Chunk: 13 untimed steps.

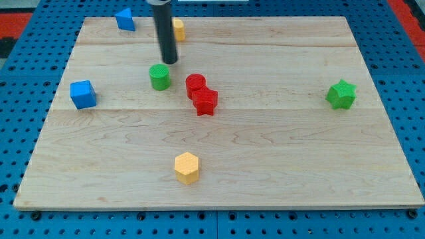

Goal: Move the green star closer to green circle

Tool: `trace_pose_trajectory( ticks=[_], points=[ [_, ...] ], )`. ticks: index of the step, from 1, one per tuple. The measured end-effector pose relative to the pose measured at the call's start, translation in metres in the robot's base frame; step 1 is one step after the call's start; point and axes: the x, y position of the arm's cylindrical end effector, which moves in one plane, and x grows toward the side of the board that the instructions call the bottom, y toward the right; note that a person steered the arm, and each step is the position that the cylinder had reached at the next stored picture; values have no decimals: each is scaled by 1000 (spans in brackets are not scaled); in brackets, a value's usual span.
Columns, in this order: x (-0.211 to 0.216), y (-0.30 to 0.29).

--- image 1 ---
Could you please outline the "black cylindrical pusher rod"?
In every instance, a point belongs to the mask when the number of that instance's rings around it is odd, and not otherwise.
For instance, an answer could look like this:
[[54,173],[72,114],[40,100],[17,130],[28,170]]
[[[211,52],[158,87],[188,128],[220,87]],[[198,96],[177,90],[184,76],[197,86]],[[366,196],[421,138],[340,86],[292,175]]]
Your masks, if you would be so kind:
[[174,64],[178,61],[177,45],[172,22],[171,0],[147,0],[155,23],[162,61]]

